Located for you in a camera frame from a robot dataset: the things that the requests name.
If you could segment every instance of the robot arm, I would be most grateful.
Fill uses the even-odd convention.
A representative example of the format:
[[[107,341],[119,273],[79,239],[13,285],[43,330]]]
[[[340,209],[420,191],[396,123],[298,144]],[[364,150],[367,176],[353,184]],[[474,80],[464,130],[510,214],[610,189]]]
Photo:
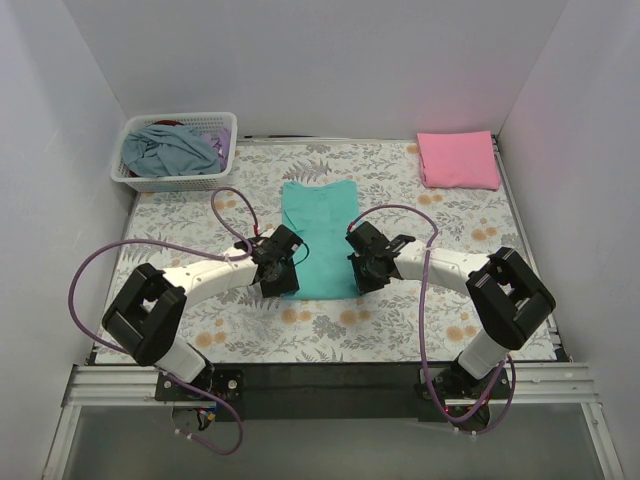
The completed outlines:
[[[265,297],[298,290],[293,254],[302,239],[284,226],[249,240],[242,260],[204,260],[157,270],[145,263],[129,276],[102,318],[102,326],[141,366],[156,365],[208,390],[210,363],[176,336],[182,312],[225,290],[260,283]],[[239,242],[225,252],[241,256]]]
[[[347,234],[360,293],[399,280],[422,280],[427,247],[414,237],[389,241],[369,222]],[[502,247],[493,255],[431,250],[429,282],[469,295],[483,325],[452,369],[468,383],[484,379],[511,350],[519,350],[555,308],[555,299],[522,257]]]

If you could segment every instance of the pink towel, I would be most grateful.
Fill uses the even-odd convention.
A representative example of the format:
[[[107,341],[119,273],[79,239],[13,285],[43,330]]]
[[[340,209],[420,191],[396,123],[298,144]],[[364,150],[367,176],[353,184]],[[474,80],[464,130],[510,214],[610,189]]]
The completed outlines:
[[[500,187],[490,132],[419,133],[422,181],[427,187]]]

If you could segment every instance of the white plastic basket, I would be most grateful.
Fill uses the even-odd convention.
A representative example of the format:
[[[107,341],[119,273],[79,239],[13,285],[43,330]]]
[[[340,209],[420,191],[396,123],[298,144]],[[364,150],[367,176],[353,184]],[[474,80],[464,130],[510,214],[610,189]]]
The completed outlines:
[[[122,144],[129,133],[151,125],[160,120],[175,120],[185,125],[196,127],[201,133],[217,135],[224,127],[231,132],[231,145],[227,168],[223,172],[211,175],[188,175],[184,177],[132,177],[127,166],[122,163]],[[118,143],[111,158],[111,178],[114,182],[126,183],[139,192],[177,192],[185,190],[213,190],[224,185],[226,176],[233,167],[233,157],[236,152],[236,138],[238,136],[238,121],[233,113],[228,112],[200,112],[175,113],[165,115],[140,115],[129,119],[118,137]]]

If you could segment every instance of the floral tablecloth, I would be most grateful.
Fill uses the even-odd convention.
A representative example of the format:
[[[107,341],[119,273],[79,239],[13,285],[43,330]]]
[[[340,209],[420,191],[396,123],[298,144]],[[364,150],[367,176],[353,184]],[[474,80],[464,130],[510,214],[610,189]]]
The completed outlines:
[[[427,189],[420,180],[418,149],[412,143],[242,146],[236,152],[230,185],[255,206],[263,229],[281,223],[284,182],[321,186],[345,178],[358,188],[360,208],[403,203],[428,213],[438,224],[435,245],[471,253],[491,253],[501,245],[524,255],[503,188],[497,192]],[[219,252],[232,239],[216,221],[209,192],[142,194],[127,238],[151,238]],[[251,220],[231,193],[217,208],[238,230],[249,234]],[[384,210],[370,221],[388,236],[406,233],[426,239],[431,230],[405,211]],[[120,252],[109,299],[133,268],[157,268],[198,260],[160,247],[135,245]],[[291,301],[264,299],[259,288],[238,288],[191,308],[179,335],[212,362],[397,362],[419,360],[418,292],[415,281],[392,281],[358,299]],[[428,355],[452,360],[481,328],[468,297],[430,286],[426,305]],[[543,325],[516,358],[555,360]],[[131,363],[125,355],[97,348],[95,363]]]

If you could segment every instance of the teal shirt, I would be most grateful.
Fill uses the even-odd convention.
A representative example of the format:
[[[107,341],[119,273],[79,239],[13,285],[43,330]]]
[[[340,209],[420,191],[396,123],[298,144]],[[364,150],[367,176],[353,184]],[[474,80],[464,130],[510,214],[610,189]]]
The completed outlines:
[[[309,247],[309,257],[296,266],[298,300],[329,300],[359,296],[351,262],[353,249],[345,240],[347,227],[358,216],[358,192],[350,180],[325,187],[287,182],[282,188],[282,223]],[[300,247],[299,262],[306,254]]]

